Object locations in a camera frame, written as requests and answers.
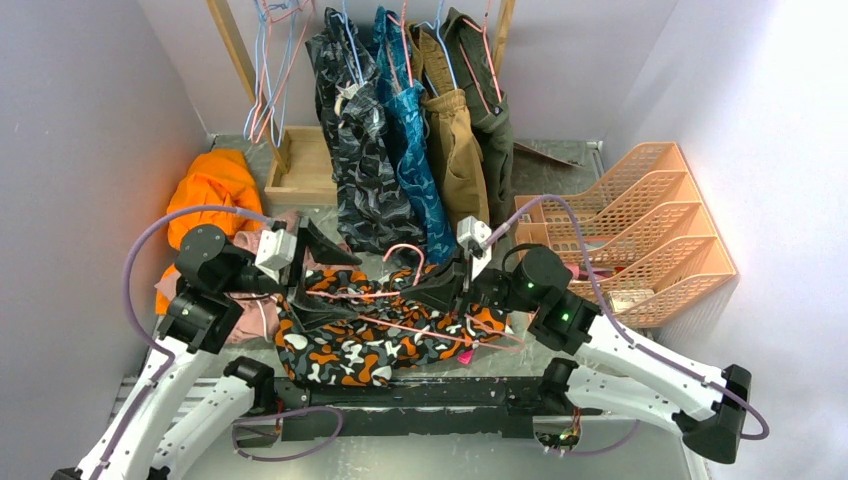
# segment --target khaki pants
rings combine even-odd
[[[413,75],[438,96],[423,100],[429,135],[427,159],[451,225],[471,215],[489,223],[483,153],[471,131],[465,92],[453,88],[441,46],[429,34],[410,33]]]

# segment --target wooden clothes rack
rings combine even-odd
[[[495,73],[503,63],[509,28],[516,0],[501,0],[495,41],[492,46],[492,61]],[[215,20],[221,40],[230,54],[230,60],[241,80],[250,103],[256,102],[254,84],[256,70],[244,39],[236,24],[228,0],[206,0],[209,13]],[[335,205],[336,184],[331,178],[330,152],[324,141],[321,127],[285,127],[283,141],[277,148],[271,142],[271,133],[278,127],[272,120],[263,132],[274,161],[265,184],[265,194],[271,201],[289,205]]]

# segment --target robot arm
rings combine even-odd
[[[546,247],[529,249],[512,272],[485,267],[490,258],[480,239],[485,236],[475,232],[487,230],[482,222],[463,220],[458,227],[461,248],[454,257],[401,295],[460,316],[470,303],[535,312],[528,331],[539,342],[627,376],[613,377],[555,359],[540,392],[549,408],[566,413],[564,406],[570,402],[627,414],[681,435],[690,449],[706,458],[735,461],[745,410],[712,387],[726,387],[747,401],[747,370],[704,365],[627,327],[616,329],[597,305],[567,290],[572,274]],[[672,364],[683,365],[703,380],[693,380]]]
[[[175,262],[182,276],[178,293],[158,329],[156,343],[162,351],[151,352],[136,386],[96,446],[76,468],[59,470],[53,479],[179,479],[234,420],[272,409],[277,398],[274,370],[240,357],[227,366],[212,393],[171,426],[189,389],[212,364],[243,312],[229,292],[284,295],[291,318],[302,330],[355,318],[349,309],[306,295],[307,248],[319,262],[361,262],[330,242],[308,218],[299,220],[294,234],[285,224],[263,232],[255,258],[213,225],[187,233]]]

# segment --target orange jacket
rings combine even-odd
[[[259,189],[247,169],[244,155],[238,150],[217,149],[198,156],[180,181],[168,204],[168,213],[194,205],[230,205],[262,212]],[[183,237],[192,228],[203,224],[217,225],[231,237],[239,231],[252,231],[261,223],[227,212],[198,212],[171,220],[168,224],[168,243],[179,250]],[[162,278],[173,274],[173,265]],[[164,315],[169,301],[156,294],[156,313]]]

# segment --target white panel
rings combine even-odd
[[[599,139],[609,128],[677,0],[591,0],[549,2],[517,0],[501,85],[517,136],[525,138]],[[218,36],[206,2],[139,0],[165,50],[183,77],[206,128],[214,133],[241,133],[249,108],[230,58]],[[402,2],[349,0],[348,13],[361,26],[371,25],[377,6],[400,11]],[[317,0],[307,38],[323,25],[327,6],[341,1]],[[409,2],[410,20],[436,16],[435,0]],[[453,0],[449,7],[482,21],[486,2]],[[491,7],[490,31],[499,2]],[[252,1],[230,0],[233,16],[253,56],[257,19]],[[370,28],[363,28],[368,38]],[[288,36],[286,22],[272,31],[277,62]],[[298,28],[295,37],[300,34]],[[279,63],[272,65],[278,68]],[[292,70],[287,123],[317,125],[315,79],[305,48]]]
[[[717,480],[845,477],[846,14],[825,1],[681,0],[604,142],[607,165],[637,142],[679,142],[737,263],[720,321],[694,325],[700,342],[671,342],[750,369],[771,421],[736,465],[711,465]],[[758,431],[750,417],[745,430]]]
[[[50,478],[94,445],[141,363],[124,257],[206,138],[135,2],[2,12],[0,478]],[[147,326],[166,260],[155,240],[133,282]]]

